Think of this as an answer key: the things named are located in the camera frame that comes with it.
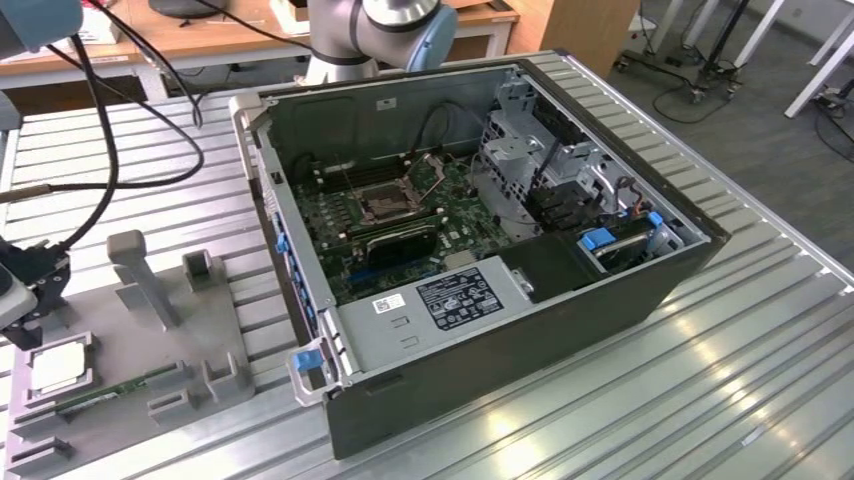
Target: metal stand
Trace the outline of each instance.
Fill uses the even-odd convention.
[[[711,15],[711,11],[714,10],[714,6],[716,6],[716,3],[718,3],[716,1],[710,1],[706,4],[706,8],[703,9],[703,12],[707,13],[707,15]],[[738,91],[738,88],[742,85],[740,82],[738,81],[739,69],[738,67],[730,67],[730,66],[724,67],[720,65],[719,62],[720,62],[720,55],[723,53],[723,48],[726,47],[726,44],[730,40],[730,36],[732,35],[732,31],[735,29],[735,25],[738,25],[738,22],[742,18],[742,15],[744,14],[748,4],[750,4],[750,0],[740,0],[738,5],[732,9],[732,12],[730,13],[730,18],[727,19],[726,25],[723,26],[723,30],[720,30],[718,39],[715,40],[715,44],[711,50],[711,55],[708,56],[708,59],[706,59],[703,66],[699,68],[699,71],[696,72],[696,77],[692,82],[686,76],[684,71],[682,69],[671,66],[670,64],[658,62],[654,58],[648,56],[636,54],[630,51],[623,52],[623,56],[616,65],[618,71],[624,71],[624,69],[628,67],[630,62],[634,61],[650,66],[654,70],[658,70],[663,73],[667,73],[675,77],[682,78],[686,81],[686,83],[691,85],[691,94],[692,94],[694,103],[699,103],[704,99],[706,92],[712,86],[712,80],[723,79],[724,81],[728,81],[727,95],[731,98],[735,95],[735,92]],[[703,19],[703,16],[700,15],[700,18],[698,19],[698,24],[702,23],[702,25],[704,25],[706,21],[707,19]],[[688,40],[686,41],[686,45],[688,46],[692,45],[695,40],[696,40],[695,37],[688,38]]]

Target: printed label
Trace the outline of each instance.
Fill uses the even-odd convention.
[[[478,268],[426,283],[418,287],[418,294],[442,330],[456,328],[504,308]]]

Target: cable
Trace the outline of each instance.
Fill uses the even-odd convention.
[[[678,92],[679,90],[682,90],[684,88],[684,85],[679,85],[675,88],[671,88],[670,90],[666,90],[664,92],[662,92],[662,94],[655,97],[655,100],[652,100],[652,108],[655,109],[655,111],[658,112],[658,114],[664,117],[667,120],[671,120],[676,123],[682,123],[683,125],[695,125],[700,122],[703,122],[704,120],[708,119],[708,117],[711,117],[718,111],[720,111],[720,109],[723,107],[726,107],[730,104],[730,99],[727,99],[720,105],[718,105],[715,108],[712,108],[703,116],[700,116],[699,118],[694,118],[690,120],[682,119],[682,118],[676,118],[672,115],[667,114],[660,107],[658,106],[658,101],[664,98],[667,95]]]
[[[475,111],[470,107],[467,107],[466,105],[462,105],[460,103],[455,102],[454,100],[442,100],[442,101],[439,101],[427,110],[427,115],[424,115],[424,119],[422,120],[422,124],[418,127],[418,134],[415,135],[415,141],[412,142],[412,147],[410,148],[410,156],[415,156],[415,152],[418,151],[418,147],[420,147],[420,145],[422,145],[422,141],[423,141],[423,138],[424,138],[424,131],[427,130],[427,125],[430,124],[430,119],[432,118],[432,116],[436,114],[436,112],[440,109],[447,109],[448,105],[455,107],[455,108],[458,108],[462,112],[468,113],[468,115],[471,115],[471,117],[478,122],[478,124],[482,127],[484,126],[483,119],[478,116],[478,114],[475,113]],[[450,125],[450,112],[448,112],[448,123],[446,123],[444,133],[447,133],[447,131],[448,131],[448,125]]]
[[[287,43],[289,45],[297,46],[304,48],[305,50],[312,50],[312,48],[304,44],[303,42],[297,41],[297,40],[291,40],[289,38],[284,38],[280,37],[279,35],[273,35],[269,32],[265,32],[264,30],[261,30],[260,28],[257,28],[255,25],[252,25],[251,23],[245,22],[244,20],[241,20],[240,18],[237,18],[235,15],[232,15],[231,13],[228,13],[228,11],[225,11],[224,9],[219,8],[216,5],[213,5],[212,3],[205,2],[204,0],[195,0],[196,3],[200,3],[201,5],[204,5],[205,7],[208,7],[211,10],[213,10],[215,12],[221,13],[225,17],[231,18],[237,24],[240,24],[241,26],[244,26],[245,28],[248,28],[249,30],[252,30],[255,33],[257,33],[259,35],[265,36],[267,38],[272,39],[272,40],[277,40],[279,42]]]
[[[825,144],[825,146],[833,150],[833,152],[839,155],[839,157],[842,157],[842,159],[845,159],[845,161],[854,163],[854,159],[851,158],[851,154],[846,154],[842,153],[837,147],[833,146],[833,144],[827,141],[827,139],[825,138],[825,136],[822,135],[822,130],[819,128],[819,124],[818,124],[818,120],[825,117],[827,119],[827,121],[830,123],[833,123],[833,125],[837,127],[837,130],[839,130],[839,132],[845,135],[845,137],[847,138],[849,142],[851,142],[851,144],[854,145],[854,137],[851,137],[851,135],[849,134],[849,132],[845,130],[845,128],[842,127],[842,125],[839,125],[839,122],[837,122],[837,119],[834,118],[834,116],[830,114],[830,112],[827,111],[827,109],[825,109],[819,104],[815,104],[815,121],[813,122],[813,129],[815,130],[815,135],[818,136],[818,139],[821,140],[821,142]]]
[[[175,80],[175,83],[177,83],[177,86],[181,89],[181,93],[184,94],[184,96],[187,97],[192,105],[192,108],[193,108],[192,123],[196,126],[196,128],[201,128],[201,126],[204,125],[204,119],[201,117],[201,110],[199,108],[200,99],[199,100],[195,99],[193,96],[189,94],[189,91],[187,90],[187,85],[184,84],[180,74],[172,67],[172,64],[169,63],[169,61],[165,59],[165,57],[163,56],[160,51],[153,47],[153,45],[148,42],[148,40],[143,38],[139,32],[133,30],[133,28],[127,23],[124,23],[124,21],[116,16],[115,13],[109,11],[107,7],[104,7],[104,5],[101,5],[99,0],[91,0],[89,4],[97,11],[100,11],[107,16],[107,18],[113,23],[113,25],[116,25],[119,30],[121,30],[121,32],[128,36],[128,38],[131,39],[136,47],[143,52],[143,55],[145,55],[149,59],[152,59],[152,61],[159,63],[160,66],[165,69],[167,71],[165,73],[171,75],[172,79]]]
[[[555,138],[554,142],[551,143],[551,147],[548,148],[548,153],[546,154],[546,159],[543,160],[543,163],[539,164],[539,167],[536,168],[536,171],[534,172],[534,175],[531,175],[531,184],[528,185],[528,198],[531,196],[531,192],[536,188],[536,183],[539,182],[539,179],[543,176],[543,172],[546,171],[546,168],[548,168],[548,165],[551,164],[551,161],[558,156],[558,149],[559,148],[560,148],[560,142]]]
[[[51,52],[53,52],[56,56],[59,56],[63,60],[65,60],[65,62],[68,62],[80,70],[84,70],[84,65],[81,65],[73,58],[71,58],[65,54],[65,52],[59,50],[53,45],[48,45],[47,48],[48,50],[51,50]],[[196,143],[196,141],[187,134],[187,132],[175,124],[175,122],[172,122],[172,120],[169,120],[169,118],[163,113],[160,113],[151,105],[133,99],[121,90],[116,89],[112,85],[109,85],[109,83],[97,75],[93,75],[93,79],[107,90],[109,90],[123,100],[135,103],[141,109],[144,109],[148,113],[151,113],[163,123],[165,123],[167,126],[180,135],[184,141],[187,141],[187,143],[192,147],[199,157],[196,164],[192,166],[192,168],[187,170],[184,173],[181,173],[180,175],[176,175],[175,177],[164,178],[163,180],[152,180],[148,182],[133,182],[133,183],[119,182],[116,183],[116,188],[120,190],[139,189],[139,188],[156,188],[156,187],[164,187],[167,185],[172,185],[177,182],[187,180],[189,177],[192,177],[196,174],[199,170],[201,170],[201,167],[204,166],[204,152],[201,151],[201,148],[199,147],[199,144]],[[72,183],[72,184],[48,185],[48,187],[51,192],[65,192],[65,191],[77,191],[77,190],[97,190],[101,188],[107,188],[107,184]]]
[[[119,150],[116,149],[116,139],[112,135],[112,127],[109,125],[109,117],[107,116],[107,107],[101,99],[101,93],[95,78],[95,69],[92,68],[92,62],[89,61],[89,55],[85,52],[83,41],[79,35],[71,36],[71,43],[77,52],[80,58],[80,64],[83,66],[83,72],[85,74],[85,81],[89,84],[89,94],[92,95],[92,102],[95,103],[95,110],[97,111],[97,119],[101,122],[101,130],[104,131],[104,142],[107,143],[107,157],[109,159],[109,177],[107,178],[107,186],[104,188],[104,194],[95,206],[95,210],[89,214],[89,218],[85,219],[83,225],[77,227],[77,230],[71,236],[59,243],[60,252],[68,251],[75,243],[80,241],[83,236],[89,232],[97,220],[101,218],[107,206],[112,201],[112,196],[116,193],[116,184],[119,183]]]

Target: aluminum table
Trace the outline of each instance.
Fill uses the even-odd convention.
[[[69,291],[111,281],[103,241],[128,228],[147,232],[157,270],[188,250],[223,255],[259,393],[61,478],[854,475],[851,274],[575,60],[554,53],[530,59],[734,234],[707,268],[635,328],[335,461],[321,407],[293,400],[283,356],[295,338],[243,180],[228,94],[213,95],[203,102],[207,125],[193,131],[204,169],[180,185],[119,194],[72,252]],[[157,108],[191,125],[184,102]],[[144,111],[117,106],[111,119],[123,178],[172,174],[192,163],[188,147]],[[9,135],[3,187],[105,177],[99,137],[91,110],[28,117]],[[9,205],[4,236],[60,239],[97,197]]]

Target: white table leg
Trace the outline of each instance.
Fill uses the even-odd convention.
[[[658,53],[658,49],[662,48],[662,43],[664,42],[664,37],[667,37],[667,32],[670,32],[670,27],[672,27],[672,21],[682,8],[682,3],[684,3],[684,0],[670,0],[670,6],[664,12],[662,23],[659,23],[652,39],[650,40],[651,53]]]
[[[818,73],[813,77],[813,80],[810,80],[809,85],[798,95],[798,98],[788,106],[788,110],[786,110],[786,116],[788,118],[794,118],[795,115],[798,115],[798,113],[800,112],[803,105],[806,105],[806,103],[810,101],[810,99],[815,95],[815,92],[818,91],[821,86],[825,84],[827,77],[833,74],[833,72],[837,70],[837,67],[845,60],[845,57],[849,56],[851,47],[854,47],[854,32],[849,33],[849,36],[845,38],[845,42],[842,42],[842,45],[839,45],[839,48],[837,49],[833,56],[830,57],[830,60],[827,60],[827,63],[825,64],[822,69],[818,71]]]
[[[136,78],[139,78],[139,83],[143,84],[145,98],[149,102],[163,101],[169,98],[165,85],[163,84],[163,77],[156,68],[149,65],[137,65],[133,67],[133,73],[136,74]]]
[[[706,24],[708,23],[708,19],[711,18],[711,14],[715,12],[715,8],[718,8],[718,3],[720,0],[708,0],[706,2],[706,6],[703,10],[699,12],[699,16],[694,21],[694,26],[691,27],[691,31],[688,32],[688,36],[684,39],[684,44],[690,47],[696,45],[696,39],[699,35],[703,33],[706,29]]]
[[[845,31],[851,26],[851,22],[854,22],[854,9],[851,9],[851,12],[847,14],[845,19],[842,20],[842,23],[839,24],[837,29],[830,34],[830,37],[827,37],[827,41],[822,45],[822,48],[819,48],[818,52],[815,52],[815,56],[813,57],[813,59],[809,62],[810,65],[813,65],[815,67],[815,66],[818,66],[819,63],[822,63],[822,60],[825,60],[825,55],[827,55],[827,52],[830,51],[833,46],[837,44],[837,41],[839,40],[839,37],[842,37],[842,34],[845,33]]]
[[[764,13],[764,17],[762,17],[762,21],[756,26],[756,29],[750,36],[750,40],[747,40],[747,44],[742,49],[742,52],[738,54],[738,58],[735,59],[735,68],[742,68],[744,64],[750,61],[750,57],[752,56],[752,52],[756,51],[756,47],[759,46],[759,42],[764,38],[764,34],[768,33],[768,29],[774,24],[774,19],[776,18],[776,13],[779,12],[780,7],[786,3],[786,0],[774,0],[768,11]]]
[[[486,58],[500,57],[507,53],[507,42],[510,42],[511,22],[492,24],[490,43],[486,46]]]

